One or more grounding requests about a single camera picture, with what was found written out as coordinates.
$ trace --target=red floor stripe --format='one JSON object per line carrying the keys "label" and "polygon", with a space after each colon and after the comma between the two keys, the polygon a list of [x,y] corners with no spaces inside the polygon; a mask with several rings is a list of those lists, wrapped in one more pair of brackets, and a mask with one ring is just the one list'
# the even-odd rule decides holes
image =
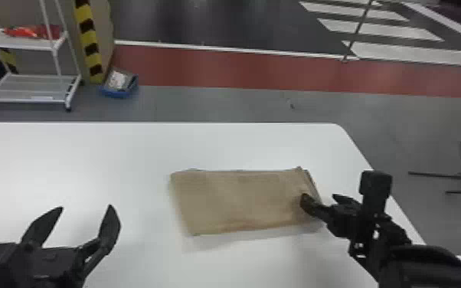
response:
{"label": "red floor stripe", "polygon": [[461,67],[117,46],[115,67],[141,85],[461,97]]}

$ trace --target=shelf unit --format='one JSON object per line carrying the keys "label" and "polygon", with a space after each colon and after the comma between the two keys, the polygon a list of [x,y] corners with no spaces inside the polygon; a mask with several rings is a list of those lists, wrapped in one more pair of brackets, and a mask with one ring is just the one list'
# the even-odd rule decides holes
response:
{"label": "shelf unit", "polygon": [[[48,35],[52,35],[46,4],[44,0],[38,1]],[[66,22],[64,21],[59,0],[54,1],[63,29],[66,29]],[[10,37],[4,34],[3,29],[0,29],[0,48],[49,51],[54,59],[57,72],[56,75],[13,74],[7,64],[4,63],[7,74],[0,80],[0,103],[63,103],[66,111],[70,112],[71,100],[82,82],[82,77],[71,41],[68,41],[68,44],[70,45],[71,57],[74,60],[77,75],[64,76],[61,72],[58,51],[68,38],[69,34],[66,30],[59,39],[48,40]]]}

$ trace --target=beige cloth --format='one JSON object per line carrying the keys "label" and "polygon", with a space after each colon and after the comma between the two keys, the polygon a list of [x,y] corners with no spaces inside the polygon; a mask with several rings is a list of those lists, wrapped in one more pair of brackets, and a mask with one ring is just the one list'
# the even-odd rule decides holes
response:
{"label": "beige cloth", "polygon": [[172,187],[189,234],[258,230],[307,222],[300,195],[320,201],[311,176],[300,167],[286,171],[172,174]]}

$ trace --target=gray floor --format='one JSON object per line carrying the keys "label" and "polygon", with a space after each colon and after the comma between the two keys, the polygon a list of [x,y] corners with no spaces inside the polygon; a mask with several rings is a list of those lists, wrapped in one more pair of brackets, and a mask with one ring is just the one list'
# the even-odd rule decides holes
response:
{"label": "gray floor", "polygon": [[409,169],[460,170],[461,99],[140,87],[132,99],[113,100],[84,87],[72,113],[60,107],[4,106],[0,121],[337,123],[375,169],[394,176],[394,197],[424,240],[461,254],[461,196],[443,193],[461,183],[407,175]]}

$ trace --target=red object on shelf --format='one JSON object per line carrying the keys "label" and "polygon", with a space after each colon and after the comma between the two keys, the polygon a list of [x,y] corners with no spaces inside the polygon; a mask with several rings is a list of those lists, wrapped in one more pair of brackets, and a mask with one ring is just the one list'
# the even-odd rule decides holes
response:
{"label": "red object on shelf", "polygon": [[[52,40],[57,40],[60,38],[60,35],[63,31],[60,25],[50,25],[51,38]],[[31,25],[31,26],[21,26],[21,27],[10,27],[4,29],[6,35],[12,37],[22,37],[22,38],[37,38],[37,39],[47,39],[48,37],[47,26],[46,25]]]}

